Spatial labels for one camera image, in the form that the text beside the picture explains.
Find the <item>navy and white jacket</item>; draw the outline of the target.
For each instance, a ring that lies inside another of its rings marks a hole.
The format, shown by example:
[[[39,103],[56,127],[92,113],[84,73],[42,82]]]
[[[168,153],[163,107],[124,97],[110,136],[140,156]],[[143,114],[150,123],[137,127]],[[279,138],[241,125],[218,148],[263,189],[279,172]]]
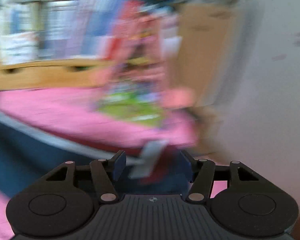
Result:
[[[66,161],[88,165],[110,159],[117,147],[93,148],[31,127],[0,112],[0,191],[13,197]],[[122,192],[185,193],[188,182],[178,164],[179,151],[164,141],[145,148],[126,149],[127,167],[120,180]]]

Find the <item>wooden drawer organizer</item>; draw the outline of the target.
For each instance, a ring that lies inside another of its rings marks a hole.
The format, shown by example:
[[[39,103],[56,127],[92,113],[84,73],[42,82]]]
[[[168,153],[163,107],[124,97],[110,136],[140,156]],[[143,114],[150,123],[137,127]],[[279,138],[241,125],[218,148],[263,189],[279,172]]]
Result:
[[[113,63],[108,60],[45,60],[0,63],[0,91],[31,88],[98,87],[104,85]]]

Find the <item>pink bunny towel mat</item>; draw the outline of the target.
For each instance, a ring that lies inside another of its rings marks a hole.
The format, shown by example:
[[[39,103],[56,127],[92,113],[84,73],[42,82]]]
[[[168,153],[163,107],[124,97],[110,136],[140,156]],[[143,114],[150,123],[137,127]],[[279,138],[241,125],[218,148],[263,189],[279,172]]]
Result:
[[[113,120],[97,112],[96,89],[30,89],[0,92],[0,112],[41,131],[98,148],[100,145],[119,150],[145,148],[151,141],[164,141],[176,149],[197,143],[196,120],[187,110],[173,111],[157,128],[143,127]],[[13,233],[4,207],[10,197],[0,191],[0,239]]]

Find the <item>cardboard box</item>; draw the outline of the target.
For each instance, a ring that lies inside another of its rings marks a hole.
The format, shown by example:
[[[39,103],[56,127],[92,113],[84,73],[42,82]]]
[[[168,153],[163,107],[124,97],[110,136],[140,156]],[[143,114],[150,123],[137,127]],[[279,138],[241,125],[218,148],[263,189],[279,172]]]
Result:
[[[179,15],[180,47],[172,58],[172,82],[191,92],[187,110],[196,120],[195,155],[216,151],[212,141],[221,123],[214,100],[236,48],[241,10],[216,4],[187,3]]]

